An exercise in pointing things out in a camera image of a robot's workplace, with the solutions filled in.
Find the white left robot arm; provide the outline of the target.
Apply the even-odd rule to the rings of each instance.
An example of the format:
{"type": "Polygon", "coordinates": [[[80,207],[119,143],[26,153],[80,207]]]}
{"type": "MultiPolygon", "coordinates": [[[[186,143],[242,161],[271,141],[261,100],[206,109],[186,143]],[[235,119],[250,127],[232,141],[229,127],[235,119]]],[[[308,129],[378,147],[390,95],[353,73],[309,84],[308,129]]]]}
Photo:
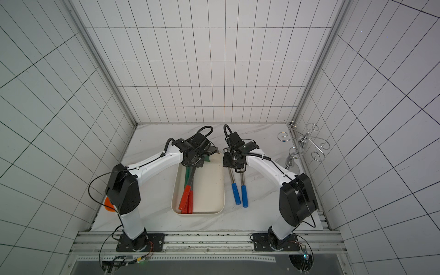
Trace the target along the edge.
{"type": "Polygon", "coordinates": [[[191,213],[195,171],[203,167],[205,161],[217,152],[217,147],[207,136],[197,132],[188,139],[169,138],[163,151],[151,158],[128,166],[120,163],[113,168],[106,196],[120,218],[123,228],[121,237],[128,241],[130,249],[140,252],[150,242],[138,209],[141,202],[141,185],[171,166],[181,164],[188,167],[187,181],[184,183],[179,207],[185,213],[191,213]]]}

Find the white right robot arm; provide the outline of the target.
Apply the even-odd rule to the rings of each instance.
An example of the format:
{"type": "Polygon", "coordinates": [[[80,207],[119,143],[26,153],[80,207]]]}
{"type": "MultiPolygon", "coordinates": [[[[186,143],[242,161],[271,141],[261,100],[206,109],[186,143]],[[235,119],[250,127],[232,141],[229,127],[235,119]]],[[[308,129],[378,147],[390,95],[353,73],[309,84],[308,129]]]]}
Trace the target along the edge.
{"type": "Polygon", "coordinates": [[[254,141],[245,142],[226,124],[223,126],[228,145],[223,166],[243,174],[251,167],[279,187],[280,216],[268,229],[268,241],[279,250],[291,233],[317,210],[317,200],[311,179],[304,173],[295,174],[268,157],[254,141]]]}

